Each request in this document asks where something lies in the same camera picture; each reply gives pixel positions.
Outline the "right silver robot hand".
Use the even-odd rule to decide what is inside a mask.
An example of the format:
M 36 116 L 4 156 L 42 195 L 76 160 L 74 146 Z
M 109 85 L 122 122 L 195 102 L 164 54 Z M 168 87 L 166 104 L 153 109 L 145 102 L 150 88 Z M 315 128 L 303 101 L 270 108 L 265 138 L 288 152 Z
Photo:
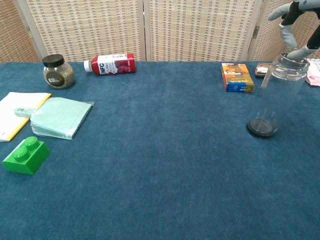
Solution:
M 275 8 L 269 21 L 281 19 L 279 33 L 291 52 L 286 58 L 301 62 L 320 48 L 320 2 L 318 0 L 292 0 Z

